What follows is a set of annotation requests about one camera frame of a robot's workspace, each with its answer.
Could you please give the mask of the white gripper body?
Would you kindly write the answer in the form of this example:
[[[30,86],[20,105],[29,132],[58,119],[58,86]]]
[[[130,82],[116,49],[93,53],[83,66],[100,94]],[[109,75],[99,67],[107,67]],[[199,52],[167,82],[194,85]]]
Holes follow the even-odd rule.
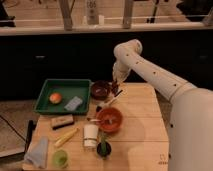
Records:
[[[121,62],[115,62],[113,65],[113,80],[118,84],[123,83],[130,74],[131,69]]]

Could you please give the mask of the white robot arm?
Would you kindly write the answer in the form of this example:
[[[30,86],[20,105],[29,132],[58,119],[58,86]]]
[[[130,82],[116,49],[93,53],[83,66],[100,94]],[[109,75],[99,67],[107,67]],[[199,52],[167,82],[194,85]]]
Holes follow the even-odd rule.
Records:
[[[133,70],[172,104],[168,171],[213,171],[213,90],[144,59],[142,49],[137,39],[115,46],[113,79],[122,83]]]

